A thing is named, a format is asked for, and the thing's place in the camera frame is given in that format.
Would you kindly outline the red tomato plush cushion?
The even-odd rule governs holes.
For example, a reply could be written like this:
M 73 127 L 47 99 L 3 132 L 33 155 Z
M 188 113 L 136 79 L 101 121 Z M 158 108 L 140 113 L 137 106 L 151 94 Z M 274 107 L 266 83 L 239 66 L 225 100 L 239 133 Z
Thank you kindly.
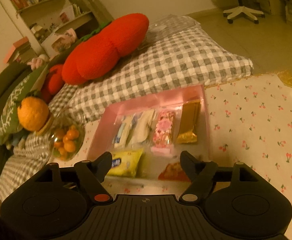
M 63 81 L 81 85 L 104 76 L 122 57 L 138 48 L 148 28 L 149 19 L 141 13 L 117 18 L 74 48 L 63 65 Z

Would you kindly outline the grey checkered quilt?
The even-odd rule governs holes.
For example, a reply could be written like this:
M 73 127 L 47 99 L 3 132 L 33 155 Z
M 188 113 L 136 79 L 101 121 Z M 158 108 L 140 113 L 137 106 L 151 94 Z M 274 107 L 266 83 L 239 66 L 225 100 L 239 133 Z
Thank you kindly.
M 49 104 L 53 114 L 66 107 L 82 112 L 88 121 L 101 118 L 112 103 L 192 85 L 217 85 L 250 76 L 253 62 L 222 48 L 188 16 L 169 16 L 158 22 L 156 42 L 121 60 L 105 77 L 84 86 L 65 85 Z

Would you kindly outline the blue white bread pack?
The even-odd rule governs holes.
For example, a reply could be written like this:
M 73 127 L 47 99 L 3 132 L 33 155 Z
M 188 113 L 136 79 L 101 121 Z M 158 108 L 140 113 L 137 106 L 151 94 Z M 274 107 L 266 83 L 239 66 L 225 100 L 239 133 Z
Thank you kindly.
M 114 148 L 124 148 L 128 142 L 128 136 L 132 130 L 135 114 L 122 117 L 117 133 L 113 138 Z

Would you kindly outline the pink nougat snack pack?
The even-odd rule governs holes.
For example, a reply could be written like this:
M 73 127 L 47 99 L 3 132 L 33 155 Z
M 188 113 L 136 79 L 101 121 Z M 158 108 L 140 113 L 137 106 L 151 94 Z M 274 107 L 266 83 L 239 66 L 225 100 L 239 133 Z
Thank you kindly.
M 164 109 L 158 113 L 150 148 L 154 155 L 170 155 L 173 147 L 175 116 L 176 111 L 172 109 Z

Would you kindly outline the large orange citrus fruit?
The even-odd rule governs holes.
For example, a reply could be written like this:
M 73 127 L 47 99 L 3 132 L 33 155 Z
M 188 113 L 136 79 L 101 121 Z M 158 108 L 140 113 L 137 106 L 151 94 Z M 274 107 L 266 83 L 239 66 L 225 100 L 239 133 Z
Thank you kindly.
M 30 131 L 39 131 L 47 122 L 50 111 L 44 100 L 28 96 L 24 98 L 17 108 L 17 115 L 21 126 Z

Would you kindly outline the cherry print tablecloth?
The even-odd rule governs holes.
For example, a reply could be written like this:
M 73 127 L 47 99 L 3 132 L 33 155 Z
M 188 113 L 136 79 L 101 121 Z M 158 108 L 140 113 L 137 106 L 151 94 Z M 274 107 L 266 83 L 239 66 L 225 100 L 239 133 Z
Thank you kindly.
M 209 159 L 219 166 L 241 162 L 257 172 L 292 205 L 292 77 L 286 73 L 250 76 L 204 87 L 209 123 Z M 86 119 L 79 155 L 61 166 L 88 159 L 100 119 Z M 181 196 L 190 182 L 107 176 L 104 188 L 117 194 Z M 292 239 L 292 220 L 285 233 Z

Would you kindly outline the gold snack bar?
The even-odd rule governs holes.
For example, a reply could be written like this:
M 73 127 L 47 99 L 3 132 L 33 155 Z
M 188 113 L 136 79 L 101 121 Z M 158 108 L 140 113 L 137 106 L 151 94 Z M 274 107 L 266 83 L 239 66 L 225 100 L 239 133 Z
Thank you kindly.
M 196 126 L 200 112 L 200 100 L 187 102 L 182 107 L 179 131 L 176 137 L 177 144 L 192 144 L 197 142 Z

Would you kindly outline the glass jar with kumquats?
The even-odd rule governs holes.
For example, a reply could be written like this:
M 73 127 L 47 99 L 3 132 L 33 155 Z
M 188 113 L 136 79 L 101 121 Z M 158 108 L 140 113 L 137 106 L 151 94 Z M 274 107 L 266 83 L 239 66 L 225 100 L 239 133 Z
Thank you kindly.
M 83 144 L 85 123 L 82 110 L 66 107 L 54 115 L 38 135 L 53 159 L 68 161 L 75 157 Z

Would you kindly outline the yellow snack pack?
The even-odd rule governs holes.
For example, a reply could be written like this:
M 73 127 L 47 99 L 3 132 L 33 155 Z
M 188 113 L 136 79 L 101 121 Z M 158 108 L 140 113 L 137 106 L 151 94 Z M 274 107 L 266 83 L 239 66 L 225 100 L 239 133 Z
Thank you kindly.
M 143 149 L 113 152 L 112 166 L 107 175 L 134 178 L 143 153 Z

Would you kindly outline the orange red snack pack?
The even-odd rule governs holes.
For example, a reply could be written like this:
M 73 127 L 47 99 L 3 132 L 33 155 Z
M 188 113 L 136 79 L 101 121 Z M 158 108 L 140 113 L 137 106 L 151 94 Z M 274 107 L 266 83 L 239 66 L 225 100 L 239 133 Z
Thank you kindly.
M 158 176 L 158 180 L 190 182 L 180 162 L 169 163 L 165 170 Z

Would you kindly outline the small red plush cushion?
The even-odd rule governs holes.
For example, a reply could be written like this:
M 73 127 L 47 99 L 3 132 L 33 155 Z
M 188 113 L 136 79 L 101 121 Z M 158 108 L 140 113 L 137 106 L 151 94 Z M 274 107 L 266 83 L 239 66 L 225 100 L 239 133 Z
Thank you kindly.
M 57 64 L 51 67 L 49 73 L 46 76 L 43 87 L 40 90 L 41 98 L 47 104 L 64 86 L 64 81 L 62 79 L 62 68 L 62 64 Z

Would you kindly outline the clear white bread pack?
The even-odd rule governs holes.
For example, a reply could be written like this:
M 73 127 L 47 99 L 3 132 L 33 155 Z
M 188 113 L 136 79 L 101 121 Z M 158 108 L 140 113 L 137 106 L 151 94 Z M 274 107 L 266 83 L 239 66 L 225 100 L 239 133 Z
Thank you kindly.
M 148 109 L 138 115 L 133 126 L 131 139 L 128 142 L 129 146 L 136 146 L 147 141 L 151 132 L 151 125 L 155 117 L 155 112 L 154 109 Z

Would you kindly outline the green white patterned pillow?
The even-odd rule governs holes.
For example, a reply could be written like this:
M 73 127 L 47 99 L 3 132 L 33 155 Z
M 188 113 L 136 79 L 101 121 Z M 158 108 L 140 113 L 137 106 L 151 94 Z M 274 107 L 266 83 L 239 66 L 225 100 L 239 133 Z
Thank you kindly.
M 5 144 L 11 135 L 23 129 L 18 119 L 17 102 L 26 98 L 30 92 L 40 91 L 48 72 L 47 65 L 37 68 L 28 74 L 11 92 L 0 118 L 0 145 Z

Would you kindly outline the pink silver shallow box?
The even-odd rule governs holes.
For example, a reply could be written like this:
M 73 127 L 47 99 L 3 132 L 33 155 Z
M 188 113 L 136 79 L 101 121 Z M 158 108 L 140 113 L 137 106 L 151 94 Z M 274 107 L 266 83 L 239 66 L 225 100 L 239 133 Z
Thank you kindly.
M 194 125 L 197 140 L 179 144 L 177 137 L 182 125 L 183 107 L 187 103 L 199 104 L 197 121 Z M 161 112 L 171 111 L 175 114 L 172 136 L 169 144 L 156 147 L 153 141 L 157 119 Z M 124 146 L 115 146 L 114 137 L 122 130 L 125 118 L 132 116 L 130 130 Z M 169 163 L 179 161 L 182 151 L 188 151 L 200 160 L 209 159 L 209 123 L 205 90 L 202 85 L 166 90 L 139 98 L 109 105 L 97 126 L 88 159 L 95 160 L 108 151 L 111 153 L 143 149 L 136 177 L 138 179 L 156 180 Z

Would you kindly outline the white bookshelf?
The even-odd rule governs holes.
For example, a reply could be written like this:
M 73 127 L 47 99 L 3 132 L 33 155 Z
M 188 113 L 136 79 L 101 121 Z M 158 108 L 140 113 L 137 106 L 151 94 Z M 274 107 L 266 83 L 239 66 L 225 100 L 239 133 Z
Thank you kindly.
M 57 55 L 53 43 L 73 29 L 78 37 L 98 26 L 89 0 L 0 0 L 22 36 L 37 54 Z

